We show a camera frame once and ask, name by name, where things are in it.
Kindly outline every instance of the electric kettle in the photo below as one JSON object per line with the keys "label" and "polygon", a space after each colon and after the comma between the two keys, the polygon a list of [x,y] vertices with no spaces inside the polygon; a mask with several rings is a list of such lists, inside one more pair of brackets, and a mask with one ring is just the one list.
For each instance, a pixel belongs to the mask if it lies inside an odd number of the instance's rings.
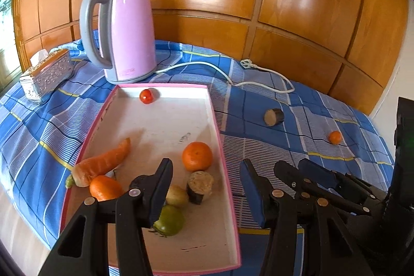
{"label": "electric kettle", "polygon": [[[95,4],[100,4],[100,51],[92,32]],[[131,84],[154,73],[157,63],[150,0],[83,0],[79,28],[86,55],[104,69],[110,83]]]}

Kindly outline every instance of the screw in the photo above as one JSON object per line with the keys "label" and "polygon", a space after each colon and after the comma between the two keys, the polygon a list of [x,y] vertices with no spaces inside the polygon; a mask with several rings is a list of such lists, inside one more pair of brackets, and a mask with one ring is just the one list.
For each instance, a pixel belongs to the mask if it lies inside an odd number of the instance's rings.
{"label": "screw", "polygon": [[328,200],[326,200],[325,198],[319,198],[317,200],[317,204],[322,207],[328,206]]}
{"label": "screw", "polygon": [[140,189],[130,189],[130,191],[128,192],[128,194],[131,197],[138,197],[141,194],[141,190]]}
{"label": "screw", "polygon": [[272,191],[272,196],[276,197],[276,198],[281,198],[283,197],[284,193],[281,189],[274,189]]}
{"label": "screw", "polygon": [[86,198],[86,199],[84,200],[84,202],[83,202],[83,203],[84,203],[85,205],[89,206],[89,205],[92,205],[94,202],[95,202],[95,198],[88,197],[88,198]]}

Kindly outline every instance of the orange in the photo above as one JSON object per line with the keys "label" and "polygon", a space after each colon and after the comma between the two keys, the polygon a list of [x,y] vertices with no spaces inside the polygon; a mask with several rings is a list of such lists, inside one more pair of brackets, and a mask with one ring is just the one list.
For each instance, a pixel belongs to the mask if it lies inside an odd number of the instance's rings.
{"label": "orange", "polygon": [[192,142],[183,151],[183,164],[187,171],[205,171],[213,162],[210,147],[203,142]]}
{"label": "orange", "polygon": [[121,184],[107,176],[97,176],[92,179],[89,191],[99,202],[116,199],[124,194]]}
{"label": "orange", "polygon": [[329,142],[331,142],[331,144],[338,145],[341,142],[341,140],[342,134],[338,130],[332,131],[329,134]]}

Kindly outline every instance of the kettle handle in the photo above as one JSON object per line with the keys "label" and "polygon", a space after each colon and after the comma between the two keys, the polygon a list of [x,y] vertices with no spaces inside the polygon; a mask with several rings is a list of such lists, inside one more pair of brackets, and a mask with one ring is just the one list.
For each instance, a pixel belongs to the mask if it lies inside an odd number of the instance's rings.
{"label": "kettle handle", "polygon": [[82,0],[79,12],[79,29],[86,55],[93,64],[104,69],[111,69],[113,65],[110,61],[110,55],[105,55],[106,53],[104,53],[104,49],[102,48],[104,46],[100,46],[100,48],[103,50],[103,55],[107,58],[102,57],[95,47],[94,38],[92,36],[91,22],[94,6],[95,4],[100,4],[99,34],[102,34],[102,37],[100,36],[99,40],[101,45],[108,45],[108,37],[106,37],[106,33],[108,32],[108,15],[110,13],[109,8],[111,6],[109,2],[110,0]]}

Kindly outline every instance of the silver tissue box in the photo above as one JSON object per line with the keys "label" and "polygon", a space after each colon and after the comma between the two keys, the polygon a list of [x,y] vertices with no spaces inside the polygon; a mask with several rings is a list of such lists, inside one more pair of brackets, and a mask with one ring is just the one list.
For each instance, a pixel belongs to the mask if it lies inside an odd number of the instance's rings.
{"label": "silver tissue box", "polygon": [[20,76],[20,84],[29,100],[43,103],[56,87],[73,72],[69,50],[58,49]]}

